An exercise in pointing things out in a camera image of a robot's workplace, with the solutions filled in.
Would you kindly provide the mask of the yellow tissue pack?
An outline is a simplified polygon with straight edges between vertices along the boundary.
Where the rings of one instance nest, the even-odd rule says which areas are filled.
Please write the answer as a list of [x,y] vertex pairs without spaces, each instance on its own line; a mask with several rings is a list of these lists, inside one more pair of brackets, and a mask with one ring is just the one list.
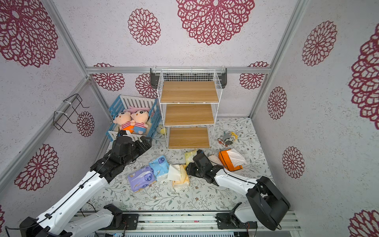
[[210,156],[208,157],[208,159],[209,159],[212,163],[214,163],[214,164],[217,164],[217,165],[223,166],[223,164],[222,164],[222,162],[220,161],[220,159],[219,159],[217,156],[215,156],[215,155],[210,155]]

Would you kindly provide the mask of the green tissue pack bottom shelf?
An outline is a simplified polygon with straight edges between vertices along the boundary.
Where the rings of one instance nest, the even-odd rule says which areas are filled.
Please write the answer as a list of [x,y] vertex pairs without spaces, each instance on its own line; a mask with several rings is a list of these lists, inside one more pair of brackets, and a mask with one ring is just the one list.
[[193,163],[193,158],[197,155],[198,150],[193,150],[185,153],[185,162],[188,166],[190,163]]

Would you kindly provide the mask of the beige tissue pack bottom shelf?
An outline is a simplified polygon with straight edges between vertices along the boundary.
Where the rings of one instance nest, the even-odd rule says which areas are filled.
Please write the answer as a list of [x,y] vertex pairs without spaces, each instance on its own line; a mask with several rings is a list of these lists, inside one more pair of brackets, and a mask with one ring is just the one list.
[[169,165],[167,180],[172,181],[174,188],[185,188],[190,184],[186,165]]

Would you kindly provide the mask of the light blue tissue pack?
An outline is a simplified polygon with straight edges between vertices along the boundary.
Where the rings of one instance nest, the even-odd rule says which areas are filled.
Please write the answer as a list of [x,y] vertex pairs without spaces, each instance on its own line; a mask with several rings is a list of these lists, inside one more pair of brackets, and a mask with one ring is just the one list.
[[154,176],[158,182],[164,181],[168,177],[169,163],[165,156],[159,156],[149,163],[149,167],[153,170]]

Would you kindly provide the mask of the purple tissue pack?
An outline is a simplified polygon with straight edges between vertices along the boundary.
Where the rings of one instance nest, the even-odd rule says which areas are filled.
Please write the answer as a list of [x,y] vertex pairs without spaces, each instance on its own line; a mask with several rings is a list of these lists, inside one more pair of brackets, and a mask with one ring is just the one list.
[[131,190],[134,193],[156,182],[154,170],[150,166],[143,167],[142,169],[128,175],[127,178]]

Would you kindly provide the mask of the orange tissue pack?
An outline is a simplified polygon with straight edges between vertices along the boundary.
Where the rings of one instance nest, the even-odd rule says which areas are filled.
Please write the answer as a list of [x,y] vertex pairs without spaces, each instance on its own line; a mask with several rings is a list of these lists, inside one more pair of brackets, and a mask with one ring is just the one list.
[[238,171],[247,164],[245,157],[236,149],[227,149],[219,152],[219,160],[229,171]]

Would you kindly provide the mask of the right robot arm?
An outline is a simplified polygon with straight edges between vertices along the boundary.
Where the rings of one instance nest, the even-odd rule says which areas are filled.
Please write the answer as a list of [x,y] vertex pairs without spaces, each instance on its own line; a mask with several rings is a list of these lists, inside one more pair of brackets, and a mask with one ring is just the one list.
[[258,228],[261,223],[271,231],[281,230],[280,222],[289,211],[291,204],[267,177],[250,179],[228,172],[223,166],[211,162],[202,150],[186,167],[189,176],[202,178],[207,183],[235,191],[248,200],[239,202],[227,214],[216,215],[218,228]]

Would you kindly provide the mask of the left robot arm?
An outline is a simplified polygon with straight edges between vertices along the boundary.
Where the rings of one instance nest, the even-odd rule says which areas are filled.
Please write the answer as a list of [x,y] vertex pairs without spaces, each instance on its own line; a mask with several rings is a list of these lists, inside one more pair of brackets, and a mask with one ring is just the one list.
[[122,210],[113,204],[104,206],[98,212],[78,222],[70,223],[77,212],[98,191],[107,186],[127,165],[147,152],[152,138],[142,136],[133,141],[120,135],[112,148],[90,167],[84,178],[51,208],[38,217],[28,217],[20,223],[23,237],[85,237],[103,228],[119,228],[122,225]]

